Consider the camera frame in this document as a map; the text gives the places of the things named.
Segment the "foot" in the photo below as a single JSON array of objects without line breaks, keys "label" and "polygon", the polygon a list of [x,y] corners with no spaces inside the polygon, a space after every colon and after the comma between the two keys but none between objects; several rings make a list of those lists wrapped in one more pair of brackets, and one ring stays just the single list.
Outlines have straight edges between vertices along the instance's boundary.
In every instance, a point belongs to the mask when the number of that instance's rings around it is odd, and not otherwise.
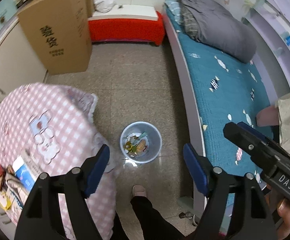
[{"label": "foot", "polygon": [[146,195],[146,190],[143,186],[141,185],[135,185],[132,189],[133,196],[143,196],[147,197]]}]

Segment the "floor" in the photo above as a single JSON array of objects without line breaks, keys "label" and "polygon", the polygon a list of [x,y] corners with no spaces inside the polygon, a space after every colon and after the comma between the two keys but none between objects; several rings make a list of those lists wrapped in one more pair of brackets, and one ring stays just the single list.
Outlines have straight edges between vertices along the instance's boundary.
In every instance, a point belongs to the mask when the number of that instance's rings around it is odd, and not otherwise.
[{"label": "floor", "polygon": [[[86,72],[50,76],[47,83],[70,85],[99,97],[94,122],[120,154],[123,169],[117,179],[117,212],[130,239],[143,239],[129,203],[135,184],[146,188],[154,208],[184,235],[195,230],[190,220],[178,217],[185,210],[176,200],[191,195],[193,182],[182,158],[189,132],[167,39],[159,47],[146,43],[94,44]],[[163,139],[159,157],[136,167],[125,162],[118,145],[123,129],[135,121],[152,123]]]}]

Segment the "silver bolt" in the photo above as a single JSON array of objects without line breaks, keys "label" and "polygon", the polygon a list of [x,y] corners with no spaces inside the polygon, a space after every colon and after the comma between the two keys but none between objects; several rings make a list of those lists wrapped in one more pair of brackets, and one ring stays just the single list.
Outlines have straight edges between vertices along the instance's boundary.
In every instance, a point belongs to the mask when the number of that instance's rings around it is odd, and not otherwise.
[{"label": "silver bolt", "polygon": [[72,169],[72,173],[73,174],[78,174],[80,172],[81,172],[81,169],[79,167],[75,167],[75,168]]},{"label": "silver bolt", "polygon": [[216,173],[216,174],[220,174],[220,173],[222,173],[222,169],[220,168],[220,167],[214,167],[213,168],[213,171]]},{"label": "silver bolt", "polygon": [[46,179],[47,178],[47,173],[41,173],[40,174],[40,179]]},{"label": "silver bolt", "polygon": [[251,173],[247,173],[247,174],[246,174],[246,178],[247,178],[247,179],[253,179],[254,176],[253,176],[253,174],[251,174]]}]

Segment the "white board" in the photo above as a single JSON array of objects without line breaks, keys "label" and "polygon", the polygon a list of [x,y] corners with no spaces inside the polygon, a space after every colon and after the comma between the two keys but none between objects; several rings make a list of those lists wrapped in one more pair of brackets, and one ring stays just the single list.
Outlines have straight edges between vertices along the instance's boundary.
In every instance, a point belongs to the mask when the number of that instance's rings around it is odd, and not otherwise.
[{"label": "white board", "polygon": [[88,20],[104,20],[104,19],[141,19],[141,20],[151,20],[157,21],[158,15],[155,11],[155,8],[152,6],[143,6],[143,5],[115,5],[112,10],[107,13],[101,13],[95,11],[93,16]]}]

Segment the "pink checkered tablecloth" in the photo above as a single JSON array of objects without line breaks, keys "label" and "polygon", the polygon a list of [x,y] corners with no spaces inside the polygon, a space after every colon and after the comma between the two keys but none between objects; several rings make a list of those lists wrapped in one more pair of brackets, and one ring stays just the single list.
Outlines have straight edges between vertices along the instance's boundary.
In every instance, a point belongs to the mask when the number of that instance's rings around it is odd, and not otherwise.
[{"label": "pink checkered tablecloth", "polygon": [[[35,83],[11,92],[0,104],[0,164],[6,168],[27,149],[50,176],[67,173],[95,156],[106,139],[93,124],[97,96],[62,85]],[[87,200],[93,221],[104,240],[112,235],[116,205],[114,153],[98,188]],[[75,239],[65,196],[60,210],[66,236]],[[18,217],[8,211],[17,224]]]}]

